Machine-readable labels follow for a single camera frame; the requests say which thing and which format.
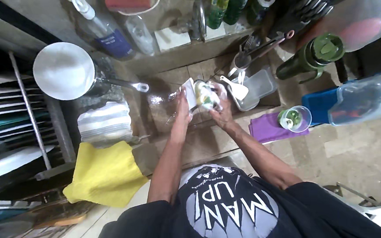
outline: dish soap bottle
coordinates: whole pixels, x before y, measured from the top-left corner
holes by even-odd
[[[140,16],[129,16],[126,20],[126,28],[142,53],[149,56],[155,54],[154,40]]]
[[[223,21],[229,0],[212,0],[211,10],[208,16],[207,26],[211,29],[218,29]]]
[[[247,1],[248,0],[229,0],[223,21],[229,25],[236,24]]]
[[[132,56],[135,53],[120,31],[120,27],[115,22],[108,22],[101,19],[99,17],[100,13],[96,14],[95,10],[85,0],[71,1],[76,10],[78,10],[83,17],[88,19],[86,24],[89,30],[95,35],[95,40],[112,56],[122,58]]]

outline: water bottle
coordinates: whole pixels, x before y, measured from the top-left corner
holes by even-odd
[[[154,40],[140,16],[129,16],[126,28],[142,53],[149,56],[155,54]]]
[[[71,0],[76,10],[88,19],[87,27],[95,35],[95,40],[112,56],[122,58],[132,56],[135,52],[124,37],[120,27],[113,21],[103,20],[85,0]]]

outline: bottle label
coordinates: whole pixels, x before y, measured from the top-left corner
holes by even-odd
[[[128,56],[133,50],[123,34],[116,29],[112,34],[104,38],[96,39],[114,57]]]

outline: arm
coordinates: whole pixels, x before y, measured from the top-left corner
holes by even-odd
[[[280,189],[286,189],[302,182],[288,164],[271,153],[244,131],[238,123],[233,121],[230,101],[226,97],[220,97],[220,105],[223,108],[222,111],[211,110],[209,113],[216,124],[235,141],[254,170],[262,178]]]
[[[176,120],[173,124],[166,147],[152,175],[147,203],[166,200],[174,202],[182,172],[182,147],[185,143],[186,131],[191,120],[186,92],[177,92]]]

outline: tongs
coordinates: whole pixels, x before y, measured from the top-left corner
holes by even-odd
[[[282,43],[284,40],[292,38],[294,36],[294,34],[295,34],[294,30],[290,30],[288,33],[286,33],[286,35],[283,32],[278,31],[277,32],[278,36],[276,38],[269,40],[268,42],[256,47],[255,49],[253,49],[249,52],[243,52],[241,57],[246,58],[246,57],[250,56],[252,53],[259,51],[257,53],[257,56],[255,56],[255,57],[251,56],[251,61],[249,63],[247,63],[245,66],[242,66],[241,68],[248,67],[252,62],[254,62],[259,57],[262,57],[263,55],[265,55],[267,52],[272,50],[274,47],[276,47],[280,43]]]

